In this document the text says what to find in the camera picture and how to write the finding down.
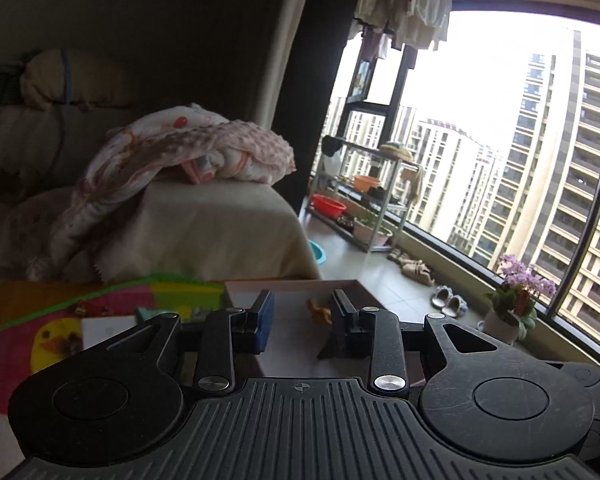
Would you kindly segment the brown bear figurine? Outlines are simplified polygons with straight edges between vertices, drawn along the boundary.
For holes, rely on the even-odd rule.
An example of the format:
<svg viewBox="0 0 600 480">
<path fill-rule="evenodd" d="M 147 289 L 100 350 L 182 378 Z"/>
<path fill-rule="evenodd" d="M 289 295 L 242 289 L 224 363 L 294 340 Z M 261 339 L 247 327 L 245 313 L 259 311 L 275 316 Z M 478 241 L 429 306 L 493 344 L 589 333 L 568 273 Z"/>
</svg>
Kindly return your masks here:
<svg viewBox="0 0 600 480">
<path fill-rule="evenodd" d="M 321 306 L 316 299 L 312 298 L 308 300 L 308 309 L 314 324 L 332 325 L 332 312 L 330 312 L 329 307 Z"/>
</svg>

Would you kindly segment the small white carton box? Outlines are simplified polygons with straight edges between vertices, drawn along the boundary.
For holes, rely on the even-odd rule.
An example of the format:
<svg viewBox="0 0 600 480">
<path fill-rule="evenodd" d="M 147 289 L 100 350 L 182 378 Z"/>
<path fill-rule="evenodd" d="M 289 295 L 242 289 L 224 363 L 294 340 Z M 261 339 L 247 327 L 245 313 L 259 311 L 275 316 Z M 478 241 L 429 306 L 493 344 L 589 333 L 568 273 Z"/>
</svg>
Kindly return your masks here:
<svg viewBox="0 0 600 480">
<path fill-rule="evenodd" d="M 82 349 L 91 348 L 95 344 L 133 328 L 135 325 L 136 318 L 134 315 L 82 318 Z"/>
</svg>

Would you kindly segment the purple flower pot plant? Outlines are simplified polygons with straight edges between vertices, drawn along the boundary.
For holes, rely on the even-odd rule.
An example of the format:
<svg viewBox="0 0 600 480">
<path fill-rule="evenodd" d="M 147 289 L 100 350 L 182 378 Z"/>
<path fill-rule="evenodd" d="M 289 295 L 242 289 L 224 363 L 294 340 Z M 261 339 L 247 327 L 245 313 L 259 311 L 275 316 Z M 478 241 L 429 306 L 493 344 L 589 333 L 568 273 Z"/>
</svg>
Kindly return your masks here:
<svg viewBox="0 0 600 480">
<path fill-rule="evenodd" d="M 491 310 L 478 327 L 499 341 L 513 344 L 523 341 L 535 328 L 535 304 L 542 296 L 552 299 L 556 284 L 515 255 L 502 255 L 498 259 L 498 273 L 502 282 L 486 295 Z"/>
</svg>

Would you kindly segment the metal balcony shelf rack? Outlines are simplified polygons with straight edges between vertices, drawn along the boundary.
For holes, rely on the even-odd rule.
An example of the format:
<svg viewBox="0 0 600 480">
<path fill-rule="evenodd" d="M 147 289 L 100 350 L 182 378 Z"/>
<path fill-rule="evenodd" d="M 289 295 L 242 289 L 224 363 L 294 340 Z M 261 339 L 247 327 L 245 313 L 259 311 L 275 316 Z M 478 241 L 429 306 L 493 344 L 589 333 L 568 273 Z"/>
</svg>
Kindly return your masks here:
<svg viewBox="0 0 600 480">
<path fill-rule="evenodd" d="M 408 210 L 419 198 L 424 172 L 398 142 L 370 148 L 324 136 L 309 192 L 308 211 L 363 252 L 392 252 Z M 347 210 L 330 220 L 311 206 L 318 193 L 339 200 Z"/>
</svg>

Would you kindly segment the colourful cartoon play mat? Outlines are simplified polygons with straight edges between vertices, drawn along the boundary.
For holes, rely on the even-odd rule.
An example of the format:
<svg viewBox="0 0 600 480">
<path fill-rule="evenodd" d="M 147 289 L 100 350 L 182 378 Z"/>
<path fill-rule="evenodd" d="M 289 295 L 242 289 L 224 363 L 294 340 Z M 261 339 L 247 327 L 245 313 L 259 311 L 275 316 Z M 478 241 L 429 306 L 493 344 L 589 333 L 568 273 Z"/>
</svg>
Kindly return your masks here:
<svg viewBox="0 0 600 480">
<path fill-rule="evenodd" d="M 82 318 L 178 312 L 191 321 L 220 305 L 222 287 L 174 275 L 119 285 L 0 282 L 0 479 L 22 461 L 7 420 L 15 388 L 30 375 L 82 350 Z"/>
</svg>

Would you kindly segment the blue plastic basin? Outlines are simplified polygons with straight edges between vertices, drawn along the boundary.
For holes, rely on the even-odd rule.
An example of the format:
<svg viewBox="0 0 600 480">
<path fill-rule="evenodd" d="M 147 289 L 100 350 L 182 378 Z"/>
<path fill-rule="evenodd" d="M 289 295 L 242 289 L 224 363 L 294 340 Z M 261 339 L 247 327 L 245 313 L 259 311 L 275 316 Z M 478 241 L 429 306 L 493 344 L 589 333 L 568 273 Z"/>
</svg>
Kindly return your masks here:
<svg viewBox="0 0 600 480">
<path fill-rule="evenodd" d="M 326 259 L 327 259 L 324 248 L 322 246 L 320 246 L 319 244 L 315 243 L 314 240 L 309 240 L 309 244 L 310 244 L 311 250 L 313 252 L 316 264 L 318 266 L 321 266 L 322 264 L 324 264 L 326 262 Z"/>
</svg>

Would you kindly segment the floral pink blanket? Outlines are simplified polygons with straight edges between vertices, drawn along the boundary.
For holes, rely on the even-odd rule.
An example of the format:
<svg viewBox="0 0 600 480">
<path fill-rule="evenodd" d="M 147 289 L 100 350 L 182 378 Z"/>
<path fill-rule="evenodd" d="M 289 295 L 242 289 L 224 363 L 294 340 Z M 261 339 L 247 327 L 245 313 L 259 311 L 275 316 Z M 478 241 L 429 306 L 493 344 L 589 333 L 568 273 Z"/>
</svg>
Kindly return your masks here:
<svg viewBox="0 0 600 480">
<path fill-rule="evenodd" d="M 58 275 L 88 231 L 161 170 L 176 167 L 194 185 L 215 178 L 273 185 L 296 171 L 290 144 L 253 122 L 228 120 L 195 103 L 146 115 L 110 131 L 52 224 L 46 247 L 29 264 L 27 279 Z"/>
</svg>

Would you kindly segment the beige covered sofa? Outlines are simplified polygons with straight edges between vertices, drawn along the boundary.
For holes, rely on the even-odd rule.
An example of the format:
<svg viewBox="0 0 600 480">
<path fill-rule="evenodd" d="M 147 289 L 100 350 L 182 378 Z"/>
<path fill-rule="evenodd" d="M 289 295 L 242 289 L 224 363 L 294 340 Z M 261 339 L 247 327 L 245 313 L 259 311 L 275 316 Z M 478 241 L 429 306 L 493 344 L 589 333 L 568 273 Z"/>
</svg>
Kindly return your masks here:
<svg viewBox="0 0 600 480">
<path fill-rule="evenodd" d="M 309 240 L 275 184 L 215 178 L 194 185 L 181 168 L 163 169 L 88 231 L 51 280 L 114 282 L 157 273 L 209 281 L 316 280 L 320 270 Z M 1 218 L 0 268 L 27 277 L 74 188 L 32 197 Z"/>
</svg>

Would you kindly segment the pink cardboard box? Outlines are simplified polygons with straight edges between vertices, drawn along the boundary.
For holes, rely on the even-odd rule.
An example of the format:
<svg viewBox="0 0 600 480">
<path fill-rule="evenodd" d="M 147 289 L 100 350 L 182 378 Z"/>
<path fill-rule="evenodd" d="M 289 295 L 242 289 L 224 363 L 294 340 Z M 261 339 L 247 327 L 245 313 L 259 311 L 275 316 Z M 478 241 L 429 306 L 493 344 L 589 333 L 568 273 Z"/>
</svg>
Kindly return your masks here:
<svg viewBox="0 0 600 480">
<path fill-rule="evenodd" d="M 225 284 L 232 304 L 247 309 L 264 290 L 274 295 L 274 318 L 265 352 L 256 356 L 265 377 L 365 379 L 367 360 L 328 359 L 317 355 L 326 344 L 330 327 L 312 321 L 309 302 L 324 306 L 332 291 L 343 289 L 356 308 L 382 303 L 357 280 L 232 281 Z"/>
</svg>

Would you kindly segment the red plastic basin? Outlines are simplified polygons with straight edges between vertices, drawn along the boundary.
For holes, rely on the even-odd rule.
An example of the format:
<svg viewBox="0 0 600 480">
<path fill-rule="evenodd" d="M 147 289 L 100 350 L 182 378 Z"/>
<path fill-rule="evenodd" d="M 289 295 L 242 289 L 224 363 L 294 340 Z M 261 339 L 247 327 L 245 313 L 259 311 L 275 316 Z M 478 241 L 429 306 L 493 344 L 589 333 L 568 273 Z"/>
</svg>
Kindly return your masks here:
<svg viewBox="0 0 600 480">
<path fill-rule="evenodd" d="M 312 195 L 311 206 L 316 212 L 330 220 L 336 220 L 347 210 L 347 206 L 339 200 L 318 193 Z"/>
</svg>

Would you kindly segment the teal plastic toy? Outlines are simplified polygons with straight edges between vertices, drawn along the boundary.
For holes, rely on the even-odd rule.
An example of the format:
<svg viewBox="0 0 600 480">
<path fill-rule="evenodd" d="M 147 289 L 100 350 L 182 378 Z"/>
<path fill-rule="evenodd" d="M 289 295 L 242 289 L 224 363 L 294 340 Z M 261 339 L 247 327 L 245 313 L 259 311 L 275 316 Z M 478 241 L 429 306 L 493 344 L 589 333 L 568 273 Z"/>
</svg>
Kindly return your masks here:
<svg viewBox="0 0 600 480">
<path fill-rule="evenodd" d="M 135 321 L 137 325 L 143 324 L 153 318 L 158 318 L 159 316 L 168 316 L 169 318 L 179 318 L 180 315 L 178 312 L 170 311 L 170 310 L 152 310 L 143 307 L 138 307 L 135 309 Z"/>
</svg>

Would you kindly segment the pair of grey slippers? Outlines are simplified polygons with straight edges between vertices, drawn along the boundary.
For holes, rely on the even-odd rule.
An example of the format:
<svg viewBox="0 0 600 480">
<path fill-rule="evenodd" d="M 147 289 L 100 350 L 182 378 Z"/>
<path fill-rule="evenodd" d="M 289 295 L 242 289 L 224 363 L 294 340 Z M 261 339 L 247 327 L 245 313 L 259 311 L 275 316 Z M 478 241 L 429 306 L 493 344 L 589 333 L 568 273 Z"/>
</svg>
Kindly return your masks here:
<svg viewBox="0 0 600 480">
<path fill-rule="evenodd" d="M 467 302 L 460 295 L 454 294 L 452 288 L 446 285 L 437 287 L 430 302 L 434 308 L 449 318 L 462 318 L 468 311 Z"/>
</svg>

